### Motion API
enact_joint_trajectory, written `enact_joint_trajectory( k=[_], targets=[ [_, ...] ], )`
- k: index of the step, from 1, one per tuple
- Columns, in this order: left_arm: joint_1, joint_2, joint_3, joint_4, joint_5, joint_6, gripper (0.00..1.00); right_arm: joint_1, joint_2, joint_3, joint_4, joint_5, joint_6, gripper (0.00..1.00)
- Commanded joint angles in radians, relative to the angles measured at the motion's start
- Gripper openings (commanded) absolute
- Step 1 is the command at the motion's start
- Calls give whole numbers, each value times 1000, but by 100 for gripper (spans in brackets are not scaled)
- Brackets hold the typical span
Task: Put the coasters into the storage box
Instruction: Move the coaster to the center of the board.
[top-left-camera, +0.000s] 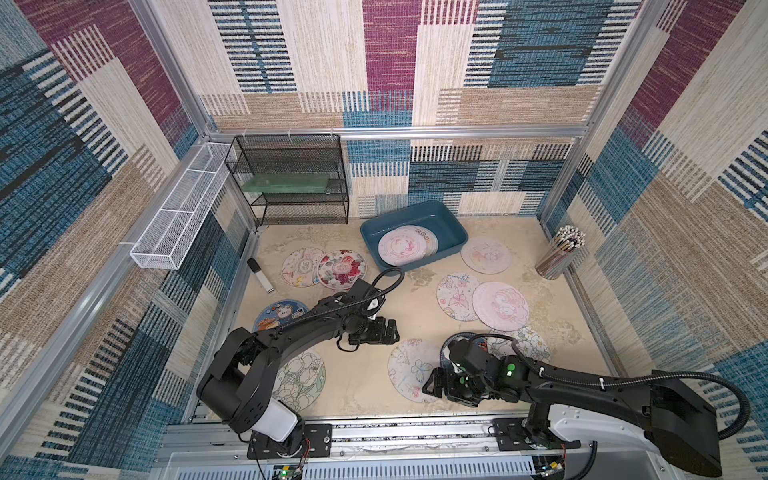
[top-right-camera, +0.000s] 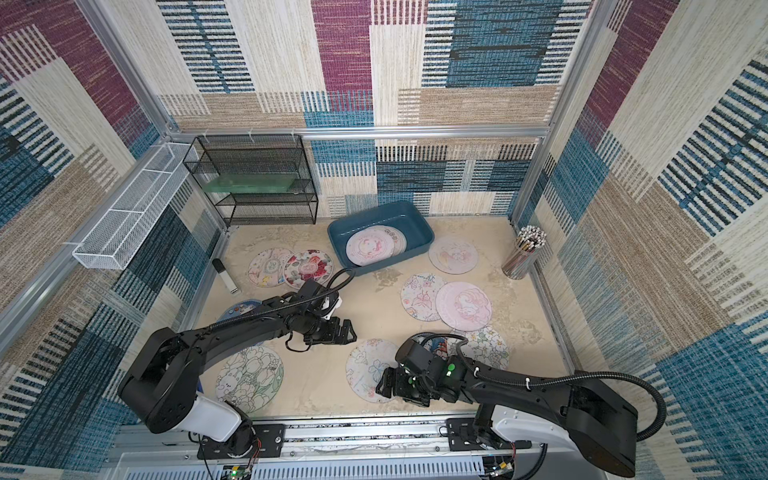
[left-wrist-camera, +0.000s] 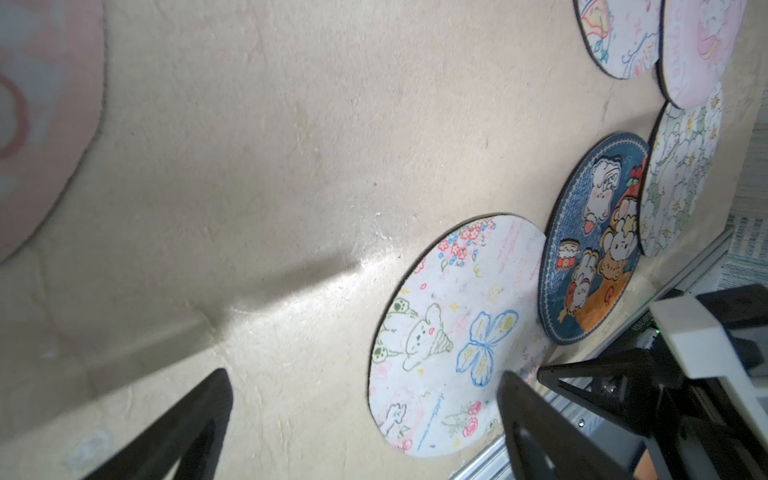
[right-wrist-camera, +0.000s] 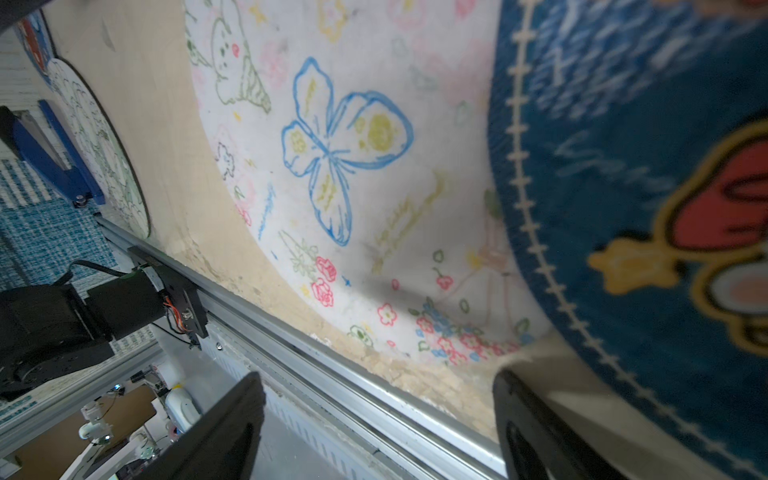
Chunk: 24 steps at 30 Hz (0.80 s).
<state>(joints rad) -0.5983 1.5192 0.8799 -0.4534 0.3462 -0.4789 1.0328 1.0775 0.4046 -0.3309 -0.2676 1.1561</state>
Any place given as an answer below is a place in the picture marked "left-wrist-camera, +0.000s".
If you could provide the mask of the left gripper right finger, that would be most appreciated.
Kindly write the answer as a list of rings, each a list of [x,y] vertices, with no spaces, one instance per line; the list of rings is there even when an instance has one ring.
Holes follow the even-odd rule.
[[[517,374],[502,374],[497,403],[515,478],[630,477],[628,471],[584,437]]]

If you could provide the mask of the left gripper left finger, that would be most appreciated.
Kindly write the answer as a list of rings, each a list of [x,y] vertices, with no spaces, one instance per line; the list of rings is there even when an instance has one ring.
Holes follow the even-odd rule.
[[[224,368],[211,372],[88,479],[212,479],[223,448],[233,390]]]

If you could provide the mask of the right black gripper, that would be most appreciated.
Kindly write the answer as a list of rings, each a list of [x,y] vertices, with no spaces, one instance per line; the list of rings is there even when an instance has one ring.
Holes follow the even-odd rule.
[[[752,284],[692,297],[721,322],[748,375],[767,382],[766,286]],[[659,416],[674,431],[672,451],[682,462],[681,477],[766,478],[767,446],[761,446],[720,382],[687,378],[661,332],[656,344],[670,355],[674,373],[682,378],[680,387],[667,388],[672,404]],[[537,380],[635,435],[649,435],[660,393],[657,372],[652,353],[634,348],[603,358],[542,366]]]

